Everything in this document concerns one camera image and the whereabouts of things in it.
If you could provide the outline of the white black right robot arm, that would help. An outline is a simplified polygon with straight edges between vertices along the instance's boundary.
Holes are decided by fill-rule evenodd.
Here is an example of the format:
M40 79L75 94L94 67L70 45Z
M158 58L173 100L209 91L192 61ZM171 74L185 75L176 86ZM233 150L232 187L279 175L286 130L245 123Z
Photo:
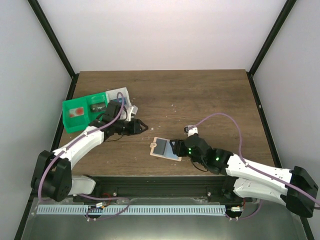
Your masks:
M208 172L230 178L222 188L223 198L254 198L284 205L290 212L311 218L316 209L318 185L302 167L271 167L244 159L239 154L212 148L197 133L186 139L171 139L169 145L178 157L189 157Z

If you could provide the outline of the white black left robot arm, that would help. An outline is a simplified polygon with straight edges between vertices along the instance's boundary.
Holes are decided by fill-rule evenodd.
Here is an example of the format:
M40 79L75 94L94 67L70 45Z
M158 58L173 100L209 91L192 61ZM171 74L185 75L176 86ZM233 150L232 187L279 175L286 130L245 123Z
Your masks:
M124 104L111 101L85 130L72 141L54 151L42 151L37 158L30 186L38 197L49 197L60 202L67 196L85 195L97 202L102 189L89 176L73 176L73 167L93 148L109 137L139 135L148 126L135 118L136 106L126 108Z

